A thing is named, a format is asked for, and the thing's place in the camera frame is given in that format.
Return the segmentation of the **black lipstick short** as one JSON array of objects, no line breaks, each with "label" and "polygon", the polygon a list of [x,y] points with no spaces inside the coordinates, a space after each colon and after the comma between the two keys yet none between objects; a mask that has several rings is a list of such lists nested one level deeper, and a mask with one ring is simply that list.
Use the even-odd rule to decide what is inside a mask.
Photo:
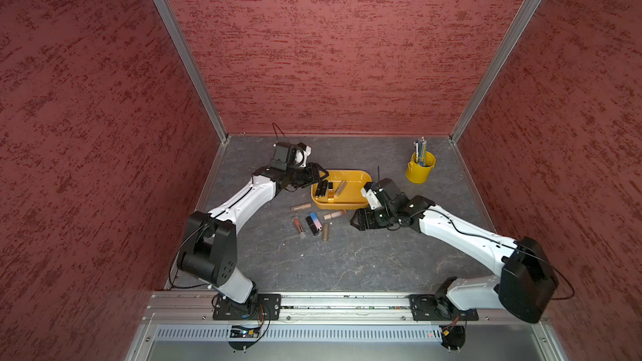
[{"label": "black lipstick short", "polygon": [[322,183],[322,186],[320,188],[320,192],[319,192],[319,196],[320,197],[325,197],[326,196],[328,185],[329,185],[329,182],[327,180],[324,180],[323,183]]}]

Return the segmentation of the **black lipstick with gold band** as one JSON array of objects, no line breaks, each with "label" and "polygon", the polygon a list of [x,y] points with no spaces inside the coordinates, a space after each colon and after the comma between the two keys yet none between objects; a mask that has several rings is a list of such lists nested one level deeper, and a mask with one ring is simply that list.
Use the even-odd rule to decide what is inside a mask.
[{"label": "black lipstick with gold band", "polygon": [[322,188],[323,188],[323,182],[319,182],[317,184],[317,187],[316,187],[315,192],[314,192],[314,196],[315,197],[320,197],[321,196]]}]

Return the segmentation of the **silver pink lipstick tube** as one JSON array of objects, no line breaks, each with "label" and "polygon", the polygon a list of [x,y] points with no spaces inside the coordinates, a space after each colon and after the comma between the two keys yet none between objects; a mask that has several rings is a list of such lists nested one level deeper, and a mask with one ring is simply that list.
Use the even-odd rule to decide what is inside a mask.
[{"label": "silver pink lipstick tube", "polygon": [[346,188],[346,186],[347,186],[347,181],[346,181],[346,180],[344,180],[344,181],[340,182],[339,187],[338,187],[338,188],[337,188],[337,190],[335,191],[335,195],[336,195],[336,197],[338,197],[338,196],[340,196],[340,195],[342,194],[342,192],[344,191],[344,189]]}]

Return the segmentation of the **gold lipstick tube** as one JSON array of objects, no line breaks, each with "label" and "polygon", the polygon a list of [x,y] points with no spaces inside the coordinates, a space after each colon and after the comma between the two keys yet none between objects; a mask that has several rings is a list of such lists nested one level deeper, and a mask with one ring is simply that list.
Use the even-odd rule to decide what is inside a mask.
[{"label": "gold lipstick tube", "polygon": [[329,240],[329,230],[330,230],[330,224],[329,223],[324,223],[322,226],[322,240],[323,242],[327,242]]}]

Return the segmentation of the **beige lipstick tube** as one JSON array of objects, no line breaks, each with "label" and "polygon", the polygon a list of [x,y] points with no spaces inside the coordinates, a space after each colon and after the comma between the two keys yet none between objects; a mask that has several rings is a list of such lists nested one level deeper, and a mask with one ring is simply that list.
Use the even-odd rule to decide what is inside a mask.
[{"label": "beige lipstick tube", "polygon": [[309,210],[309,209],[311,209],[311,208],[312,208],[312,206],[313,206],[313,204],[312,204],[312,203],[310,203],[310,202],[308,202],[308,203],[304,203],[304,204],[299,204],[299,205],[296,205],[296,206],[292,206],[292,207],[290,207],[290,208],[289,208],[289,210],[290,210],[291,212],[302,212],[302,211],[305,211],[305,210]]}]

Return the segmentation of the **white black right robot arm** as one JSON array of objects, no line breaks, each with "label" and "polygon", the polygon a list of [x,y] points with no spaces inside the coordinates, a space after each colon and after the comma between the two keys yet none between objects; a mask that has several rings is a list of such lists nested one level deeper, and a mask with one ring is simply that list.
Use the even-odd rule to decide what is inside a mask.
[{"label": "white black right robot arm", "polygon": [[486,267],[491,275],[455,278],[436,294],[448,310],[504,309],[536,324],[553,300],[559,281],[543,247],[530,237],[516,240],[467,222],[435,202],[416,196],[397,206],[367,206],[350,220],[360,231],[409,228],[454,247]]}]

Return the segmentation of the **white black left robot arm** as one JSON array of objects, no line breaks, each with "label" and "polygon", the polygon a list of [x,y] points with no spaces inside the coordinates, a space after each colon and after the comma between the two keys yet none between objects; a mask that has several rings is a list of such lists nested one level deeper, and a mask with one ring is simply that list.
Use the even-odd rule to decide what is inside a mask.
[{"label": "white black left robot arm", "polygon": [[176,266],[206,282],[235,306],[250,314],[257,300],[256,284],[237,267],[237,234],[252,216],[282,190],[305,188],[326,180],[329,172],[317,163],[304,168],[256,170],[228,201],[208,212],[194,212],[176,255]]}]

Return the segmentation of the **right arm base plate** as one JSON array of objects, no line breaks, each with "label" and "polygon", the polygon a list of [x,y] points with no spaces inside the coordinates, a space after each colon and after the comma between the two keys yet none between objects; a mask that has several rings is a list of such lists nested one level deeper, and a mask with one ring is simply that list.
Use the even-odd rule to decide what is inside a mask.
[{"label": "right arm base plate", "polygon": [[478,321],[476,309],[460,310],[446,296],[434,294],[411,294],[410,310],[416,322],[450,323]]}]

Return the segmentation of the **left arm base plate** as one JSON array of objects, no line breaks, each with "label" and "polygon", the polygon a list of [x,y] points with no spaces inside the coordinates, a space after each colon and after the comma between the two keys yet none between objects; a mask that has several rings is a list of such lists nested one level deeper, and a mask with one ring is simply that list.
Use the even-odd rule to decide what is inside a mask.
[{"label": "left arm base plate", "polygon": [[279,319],[282,295],[277,293],[256,292],[245,303],[233,302],[229,297],[217,296],[213,299],[212,319],[221,321],[266,321]]}]

